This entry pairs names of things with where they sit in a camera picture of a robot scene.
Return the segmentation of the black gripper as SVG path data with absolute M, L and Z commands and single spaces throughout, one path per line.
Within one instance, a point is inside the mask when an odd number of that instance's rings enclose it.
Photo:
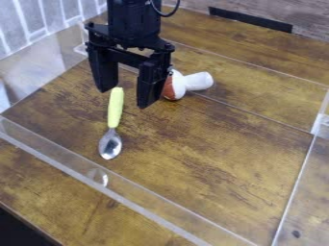
M 161 22 L 177 10 L 162 11 L 162 0 L 107 0 L 106 24 L 89 22 L 86 51 L 94 82 L 101 92 L 118 85 L 118 62 L 114 51 L 123 53 L 123 63 L 137 59 L 130 48 L 153 51 L 138 76 L 138 107 L 148 108 L 161 97 L 176 47 L 161 37 Z

